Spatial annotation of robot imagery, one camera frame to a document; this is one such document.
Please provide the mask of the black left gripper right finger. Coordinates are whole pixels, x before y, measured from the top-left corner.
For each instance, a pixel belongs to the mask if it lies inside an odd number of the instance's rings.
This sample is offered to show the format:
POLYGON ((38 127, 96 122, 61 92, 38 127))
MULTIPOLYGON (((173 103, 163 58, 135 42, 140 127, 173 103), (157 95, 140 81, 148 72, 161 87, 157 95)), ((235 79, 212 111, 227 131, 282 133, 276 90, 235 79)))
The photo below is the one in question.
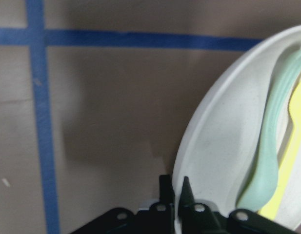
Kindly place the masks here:
POLYGON ((178 205, 182 234, 294 234, 276 222, 247 209, 236 209, 228 217, 195 200, 185 176, 178 205))

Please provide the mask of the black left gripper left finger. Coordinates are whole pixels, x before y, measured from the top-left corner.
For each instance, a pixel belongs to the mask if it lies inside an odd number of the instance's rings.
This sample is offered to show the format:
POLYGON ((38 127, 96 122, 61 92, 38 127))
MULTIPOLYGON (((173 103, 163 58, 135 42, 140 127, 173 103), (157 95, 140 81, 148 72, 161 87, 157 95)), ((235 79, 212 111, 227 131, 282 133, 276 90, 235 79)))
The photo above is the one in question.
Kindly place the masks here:
POLYGON ((72 231, 74 234, 173 234, 174 190, 170 175, 159 176, 159 200, 136 214, 113 208, 72 231))

